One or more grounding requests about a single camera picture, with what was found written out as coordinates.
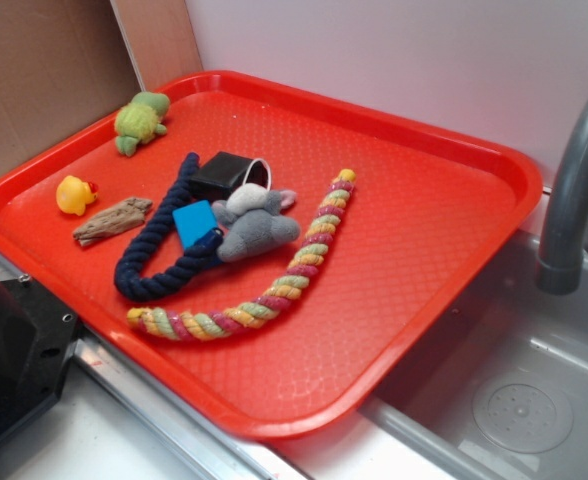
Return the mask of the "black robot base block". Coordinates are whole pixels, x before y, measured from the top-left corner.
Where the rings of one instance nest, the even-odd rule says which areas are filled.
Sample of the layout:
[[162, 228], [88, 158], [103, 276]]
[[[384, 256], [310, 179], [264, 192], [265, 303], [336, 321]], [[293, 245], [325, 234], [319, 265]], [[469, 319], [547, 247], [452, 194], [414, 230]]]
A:
[[60, 400], [78, 329], [36, 279], [0, 280], [0, 444]]

